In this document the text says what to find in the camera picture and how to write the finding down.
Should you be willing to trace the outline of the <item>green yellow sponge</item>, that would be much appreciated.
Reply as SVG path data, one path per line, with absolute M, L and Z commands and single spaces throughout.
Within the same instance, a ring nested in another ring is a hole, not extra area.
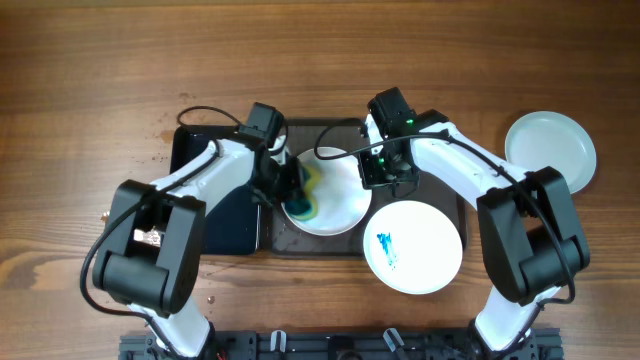
M 313 191 L 322 180 L 321 172 L 309 165 L 298 165 L 300 187 L 294 191 L 292 197 L 284 202 L 285 212 L 298 221 L 308 221 L 318 213 L 318 201 Z

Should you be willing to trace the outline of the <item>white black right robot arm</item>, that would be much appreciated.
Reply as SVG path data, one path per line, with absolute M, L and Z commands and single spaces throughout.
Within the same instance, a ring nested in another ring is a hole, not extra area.
M 513 165 L 435 110 L 371 108 L 363 132 L 370 142 L 358 153 L 366 187 L 395 186 L 427 172 L 476 210 L 493 288 L 473 328 L 487 357 L 521 349 L 546 305 L 574 301 L 575 276 L 589 265 L 590 251 L 560 172 Z

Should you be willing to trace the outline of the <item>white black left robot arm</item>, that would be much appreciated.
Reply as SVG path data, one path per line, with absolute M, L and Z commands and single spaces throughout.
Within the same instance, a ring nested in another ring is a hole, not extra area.
M 164 178 L 125 181 L 82 265 L 83 298 L 102 313 L 143 319 L 159 344 L 156 356 L 219 358 L 214 326 L 191 297 L 207 215 L 244 186 L 267 204 L 296 203 L 316 178 L 297 158 L 272 156 L 262 141 L 222 139 Z

